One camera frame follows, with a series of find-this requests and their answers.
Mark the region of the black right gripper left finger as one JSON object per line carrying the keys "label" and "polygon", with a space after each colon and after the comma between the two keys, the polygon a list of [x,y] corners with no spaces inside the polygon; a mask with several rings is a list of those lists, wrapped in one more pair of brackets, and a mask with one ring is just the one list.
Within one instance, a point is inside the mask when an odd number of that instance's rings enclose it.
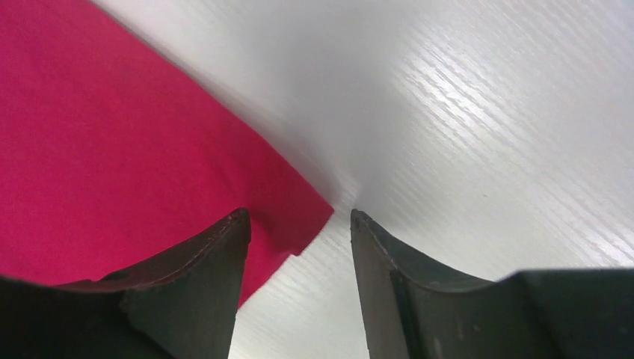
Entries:
{"label": "black right gripper left finger", "polygon": [[250,243],[236,209],[98,281],[1,279],[3,358],[226,358]]}

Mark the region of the red t shirt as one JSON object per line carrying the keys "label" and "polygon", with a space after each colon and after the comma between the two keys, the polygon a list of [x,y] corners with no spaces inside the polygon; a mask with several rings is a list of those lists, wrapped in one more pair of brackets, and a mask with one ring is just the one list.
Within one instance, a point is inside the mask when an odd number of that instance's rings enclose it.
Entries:
{"label": "red t shirt", "polygon": [[257,132],[89,1],[1,3],[1,272],[98,280],[251,218],[248,299],[332,206]]}

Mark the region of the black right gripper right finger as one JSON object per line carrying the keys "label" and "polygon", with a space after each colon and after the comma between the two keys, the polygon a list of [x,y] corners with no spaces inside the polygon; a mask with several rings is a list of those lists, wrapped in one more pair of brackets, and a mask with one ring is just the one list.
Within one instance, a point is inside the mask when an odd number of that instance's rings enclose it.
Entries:
{"label": "black right gripper right finger", "polygon": [[351,212],[372,358],[631,358],[633,270],[548,269],[488,281]]}

